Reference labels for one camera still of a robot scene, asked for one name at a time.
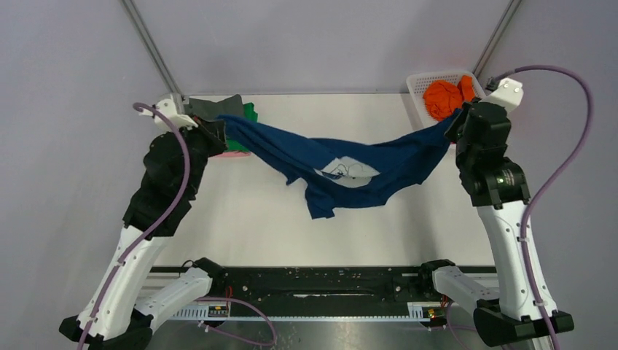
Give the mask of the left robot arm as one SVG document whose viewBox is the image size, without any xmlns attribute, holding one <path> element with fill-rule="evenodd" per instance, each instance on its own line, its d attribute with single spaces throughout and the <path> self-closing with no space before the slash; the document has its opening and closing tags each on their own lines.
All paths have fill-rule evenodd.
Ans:
<svg viewBox="0 0 618 350">
<path fill-rule="evenodd" d="M 155 294 L 139 293 L 160 253 L 192 207 L 208 159 L 225 151 L 221 120 L 187 113 L 185 100 L 169 93 L 134 109 L 162 131 L 144 156 L 145 173 L 130 199 L 114 256 L 85 309 L 60 323 L 60 333 L 80 348 L 145 349 L 162 323 L 192 300 L 223 296 L 219 267 L 198 260 L 178 281 Z"/>
</svg>

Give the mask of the blue t-shirt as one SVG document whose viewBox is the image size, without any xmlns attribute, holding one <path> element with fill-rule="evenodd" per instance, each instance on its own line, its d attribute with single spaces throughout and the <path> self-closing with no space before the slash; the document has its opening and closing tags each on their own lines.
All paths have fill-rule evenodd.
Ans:
<svg viewBox="0 0 618 350">
<path fill-rule="evenodd" d="M 378 144 L 308 138 L 232 115 L 222 115 L 226 136 L 292 184 L 303 179 L 313 219 L 332 218 L 336 208 L 383 206 L 403 188 L 422 184 L 446 155 L 445 132 L 454 116 Z"/>
</svg>

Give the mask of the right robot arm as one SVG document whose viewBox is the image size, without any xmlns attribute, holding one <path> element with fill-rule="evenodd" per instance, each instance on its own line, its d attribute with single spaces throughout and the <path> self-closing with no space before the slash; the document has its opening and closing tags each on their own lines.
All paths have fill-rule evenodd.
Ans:
<svg viewBox="0 0 618 350">
<path fill-rule="evenodd" d="M 489 88 L 486 97 L 463 105 L 446 137 L 455 144 L 461 184 L 489 238 L 498 289 L 484 287 L 449 260 L 434 260 L 420 267 L 418 291 L 427 300 L 457 303 L 487 346 L 553 341 L 572 331 L 574 320 L 549 292 L 531 231 L 527 179 L 506 156 L 508 115 L 520 105 L 523 86 L 501 77 Z"/>
</svg>

